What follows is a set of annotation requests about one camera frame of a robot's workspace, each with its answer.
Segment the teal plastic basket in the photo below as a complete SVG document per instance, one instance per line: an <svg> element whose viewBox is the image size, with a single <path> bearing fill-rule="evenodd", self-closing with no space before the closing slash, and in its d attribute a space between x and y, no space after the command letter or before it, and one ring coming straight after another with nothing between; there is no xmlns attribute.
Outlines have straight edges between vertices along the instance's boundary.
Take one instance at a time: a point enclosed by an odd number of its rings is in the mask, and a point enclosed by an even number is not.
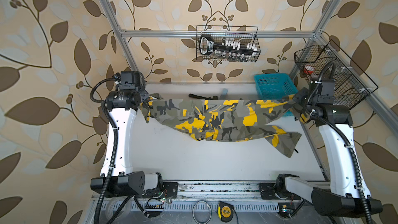
<svg viewBox="0 0 398 224"><path fill-rule="evenodd" d="M254 76L256 90L261 100L278 100L298 92L287 74L259 74Z"/></svg>

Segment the camouflage yellow green trousers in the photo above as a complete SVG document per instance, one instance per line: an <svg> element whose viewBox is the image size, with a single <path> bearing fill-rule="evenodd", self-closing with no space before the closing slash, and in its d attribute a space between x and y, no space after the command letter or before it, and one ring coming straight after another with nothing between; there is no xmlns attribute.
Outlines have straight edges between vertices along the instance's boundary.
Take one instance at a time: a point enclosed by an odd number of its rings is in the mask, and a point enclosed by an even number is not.
<svg viewBox="0 0 398 224"><path fill-rule="evenodd" d="M302 135L273 122L293 107L292 95L277 100L166 100L154 94L141 104L141 111L146 121L154 119L196 141L264 138L290 158Z"/></svg>

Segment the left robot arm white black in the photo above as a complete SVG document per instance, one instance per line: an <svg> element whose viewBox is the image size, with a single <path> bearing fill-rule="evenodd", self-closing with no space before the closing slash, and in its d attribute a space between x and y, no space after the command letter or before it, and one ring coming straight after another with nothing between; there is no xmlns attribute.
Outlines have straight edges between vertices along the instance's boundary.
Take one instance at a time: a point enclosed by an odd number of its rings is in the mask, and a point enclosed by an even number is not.
<svg viewBox="0 0 398 224"><path fill-rule="evenodd" d="M100 176L93 178L90 184L91 189L99 193L93 218L95 224L100 222L105 198L125 198L109 218L108 223L111 224L122 209L132 202L135 202L144 216L153 217L139 203L139 197L171 203L177 196L177 182L164 183L160 173L133 170L131 129L139 106L149 98L145 88L146 82L141 72L126 71L100 81L90 92L90 100L101 105L109 122L104 164Z"/></svg>

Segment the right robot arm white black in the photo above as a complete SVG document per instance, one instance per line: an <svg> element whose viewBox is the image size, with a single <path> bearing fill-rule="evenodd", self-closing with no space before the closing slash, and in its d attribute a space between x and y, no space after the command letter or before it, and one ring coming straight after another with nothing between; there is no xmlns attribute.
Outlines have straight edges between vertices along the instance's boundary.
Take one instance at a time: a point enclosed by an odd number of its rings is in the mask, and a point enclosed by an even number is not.
<svg viewBox="0 0 398 224"><path fill-rule="evenodd" d="M296 115L314 121L323 138L330 168L330 187L321 189L293 174L279 174L270 192L280 199L296 195L312 204L321 216L362 218L382 212L364 181L353 140L353 122L348 107L334 103L336 61L327 63L308 88L294 97Z"/></svg>

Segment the red capped item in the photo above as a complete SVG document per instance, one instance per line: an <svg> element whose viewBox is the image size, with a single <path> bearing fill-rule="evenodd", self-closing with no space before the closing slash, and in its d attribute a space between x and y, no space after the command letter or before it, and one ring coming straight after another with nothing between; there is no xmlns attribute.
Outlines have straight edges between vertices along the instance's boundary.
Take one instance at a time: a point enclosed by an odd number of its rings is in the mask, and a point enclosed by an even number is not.
<svg viewBox="0 0 398 224"><path fill-rule="evenodd" d="M303 74L304 75L311 75L315 71L315 68L311 65L305 65L303 67Z"/></svg>

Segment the light blue grey block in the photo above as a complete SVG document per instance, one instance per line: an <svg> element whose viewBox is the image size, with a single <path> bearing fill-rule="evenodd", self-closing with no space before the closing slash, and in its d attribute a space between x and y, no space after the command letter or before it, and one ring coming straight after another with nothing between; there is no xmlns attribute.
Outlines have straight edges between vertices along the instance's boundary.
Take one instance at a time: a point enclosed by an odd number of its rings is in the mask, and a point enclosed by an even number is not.
<svg viewBox="0 0 398 224"><path fill-rule="evenodd" d="M227 97L228 89L223 89L221 92L220 99L224 100Z"/></svg>

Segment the black socket set holder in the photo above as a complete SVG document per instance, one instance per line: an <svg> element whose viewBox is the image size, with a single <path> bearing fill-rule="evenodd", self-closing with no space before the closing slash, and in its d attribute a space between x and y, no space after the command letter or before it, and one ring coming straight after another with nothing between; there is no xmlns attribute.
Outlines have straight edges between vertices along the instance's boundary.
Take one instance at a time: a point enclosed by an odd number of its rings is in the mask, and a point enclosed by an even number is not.
<svg viewBox="0 0 398 224"><path fill-rule="evenodd" d="M254 46L252 43L248 43L244 47L241 42L225 40L223 43L217 43L211 35L202 34L199 38L199 51L201 55L211 55L213 53L221 52L225 53L236 53L241 55L256 56L261 53L261 50Z"/></svg>

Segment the clear tape roll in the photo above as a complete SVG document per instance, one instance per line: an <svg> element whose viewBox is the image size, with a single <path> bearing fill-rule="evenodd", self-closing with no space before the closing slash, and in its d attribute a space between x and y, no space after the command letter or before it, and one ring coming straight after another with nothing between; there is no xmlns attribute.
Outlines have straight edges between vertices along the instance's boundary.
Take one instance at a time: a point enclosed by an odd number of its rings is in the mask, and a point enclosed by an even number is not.
<svg viewBox="0 0 398 224"><path fill-rule="evenodd" d="M112 198L105 207L107 221L119 222L127 218L131 211L131 197Z"/></svg>

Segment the yellow black tape measure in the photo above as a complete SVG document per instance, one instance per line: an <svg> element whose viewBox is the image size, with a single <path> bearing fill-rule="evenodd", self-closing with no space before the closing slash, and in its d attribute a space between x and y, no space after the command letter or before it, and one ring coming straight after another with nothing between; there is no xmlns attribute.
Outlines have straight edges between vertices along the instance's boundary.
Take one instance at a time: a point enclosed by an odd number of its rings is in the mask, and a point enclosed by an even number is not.
<svg viewBox="0 0 398 224"><path fill-rule="evenodd" d="M234 206L229 203L219 201L217 207L217 214L222 222L228 223L233 219Z"/></svg>

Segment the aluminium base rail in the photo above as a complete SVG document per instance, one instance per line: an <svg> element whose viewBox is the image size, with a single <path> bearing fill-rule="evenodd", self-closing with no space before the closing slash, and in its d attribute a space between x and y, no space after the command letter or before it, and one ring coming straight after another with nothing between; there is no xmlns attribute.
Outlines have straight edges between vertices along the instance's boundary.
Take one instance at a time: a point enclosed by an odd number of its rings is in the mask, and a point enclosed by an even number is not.
<svg viewBox="0 0 398 224"><path fill-rule="evenodd" d="M209 199L227 201L288 201L299 200L293 197L276 194L275 180L266 181L217 181L217 180L159 180L153 188L153 183L141 180L130 184L128 181L118 183L111 180L105 191L106 198L137 196L139 199Z"/></svg>

